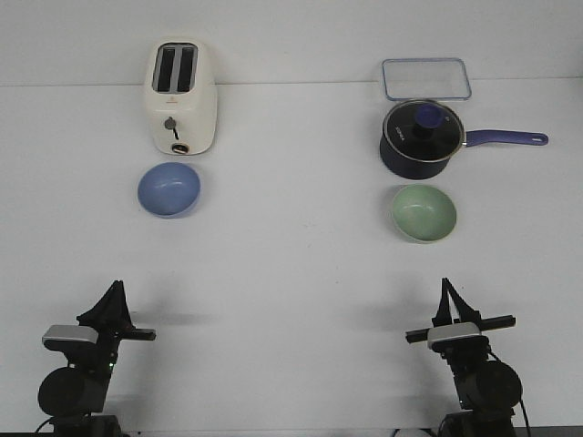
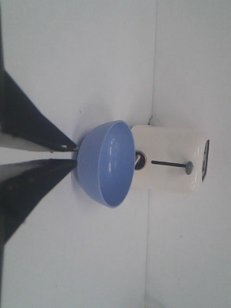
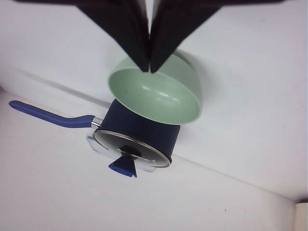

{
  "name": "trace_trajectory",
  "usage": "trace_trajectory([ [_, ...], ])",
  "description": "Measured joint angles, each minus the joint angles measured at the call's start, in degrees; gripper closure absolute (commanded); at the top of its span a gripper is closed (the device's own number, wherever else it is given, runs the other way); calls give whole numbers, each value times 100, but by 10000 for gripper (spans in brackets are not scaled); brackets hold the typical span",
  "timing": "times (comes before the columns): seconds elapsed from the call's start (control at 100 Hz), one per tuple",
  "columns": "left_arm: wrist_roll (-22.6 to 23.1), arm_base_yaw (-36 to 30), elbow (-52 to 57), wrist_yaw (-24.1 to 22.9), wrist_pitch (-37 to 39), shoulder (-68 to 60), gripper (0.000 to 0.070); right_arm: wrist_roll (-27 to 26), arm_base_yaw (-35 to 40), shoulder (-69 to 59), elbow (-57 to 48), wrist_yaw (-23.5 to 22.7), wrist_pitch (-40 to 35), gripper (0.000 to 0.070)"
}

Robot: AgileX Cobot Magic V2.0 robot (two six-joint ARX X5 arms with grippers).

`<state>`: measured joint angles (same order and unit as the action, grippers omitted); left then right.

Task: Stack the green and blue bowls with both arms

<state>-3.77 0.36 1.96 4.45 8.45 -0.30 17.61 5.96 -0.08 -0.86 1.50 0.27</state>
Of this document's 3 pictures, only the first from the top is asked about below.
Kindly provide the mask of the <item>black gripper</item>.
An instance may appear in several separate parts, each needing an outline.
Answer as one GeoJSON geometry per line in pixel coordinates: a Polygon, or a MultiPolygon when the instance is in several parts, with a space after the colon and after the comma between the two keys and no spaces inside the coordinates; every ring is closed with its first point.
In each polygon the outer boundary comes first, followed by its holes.
{"type": "Polygon", "coordinates": [[[438,353],[444,360],[452,360],[455,356],[478,356],[482,360],[489,348],[489,339],[484,332],[512,328],[516,322],[513,315],[483,319],[462,299],[452,282],[442,278],[441,298],[432,326],[409,330],[404,336],[409,344],[424,342],[430,351],[438,353]],[[458,318],[451,315],[449,295],[458,318]]]}
{"type": "Polygon", "coordinates": [[[97,332],[96,343],[87,347],[82,359],[83,365],[92,370],[112,370],[123,340],[154,341],[157,338],[155,330],[133,325],[122,280],[114,280],[95,306],[78,316],[77,321],[80,326],[97,332]]]}

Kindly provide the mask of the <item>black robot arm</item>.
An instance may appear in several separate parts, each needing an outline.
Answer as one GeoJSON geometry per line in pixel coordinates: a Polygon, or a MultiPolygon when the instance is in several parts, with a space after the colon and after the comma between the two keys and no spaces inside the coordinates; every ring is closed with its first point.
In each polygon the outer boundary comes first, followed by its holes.
{"type": "Polygon", "coordinates": [[[121,280],[113,281],[94,307],[77,316],[76,325],[50,326],[42,344],[66,358],[66,366],[51,371],[37,394],[39,407],[53,426],[52,434],[123,436],[117,416],[102,413],[119,344],[155,339],[153,329],[133,324],[121,280]]]}
{"type": "Polygon", "coordinates": [[[461,408],[447,414],[432,436],[515,436],[514,407],[524,405],[516,371],[492,351],[487,331],[512,328],[516,318],[483,318],[441,280],[441,298],[432,326],[406,332],[408,343],[424,342],[449,366],[461,408]]]}

